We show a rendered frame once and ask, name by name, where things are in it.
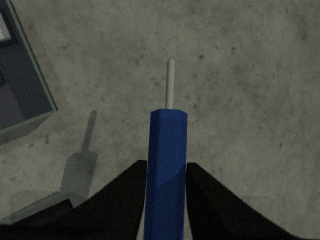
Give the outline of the keyboard with white letter keys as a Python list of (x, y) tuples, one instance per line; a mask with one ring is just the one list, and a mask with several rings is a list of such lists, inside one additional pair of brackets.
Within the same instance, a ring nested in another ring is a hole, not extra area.
[(0, 135), (58, 112), (11, 0), (0, 0)]

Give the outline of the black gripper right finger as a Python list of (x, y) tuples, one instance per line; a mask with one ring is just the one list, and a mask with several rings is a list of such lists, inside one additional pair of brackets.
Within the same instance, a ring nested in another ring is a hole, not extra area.
[(275, 225), (197, 163), (187, 163), (185, 185), (193, 240), (313, 240)]

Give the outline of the blue stylus with grey tip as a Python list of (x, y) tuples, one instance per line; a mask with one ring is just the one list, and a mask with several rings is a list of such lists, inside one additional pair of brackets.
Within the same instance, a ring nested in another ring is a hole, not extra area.
[(175, 60), (165, 109), (151, 112), (143, 240), (184, 240), (187, 113), (173, 109)]

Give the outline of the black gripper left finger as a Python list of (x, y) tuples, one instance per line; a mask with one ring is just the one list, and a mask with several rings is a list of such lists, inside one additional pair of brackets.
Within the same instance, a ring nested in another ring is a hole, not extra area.
[(138, 160), (88, 200), (47, 225), (0, 224), (0, 240), (136, 240), (147, 161)]

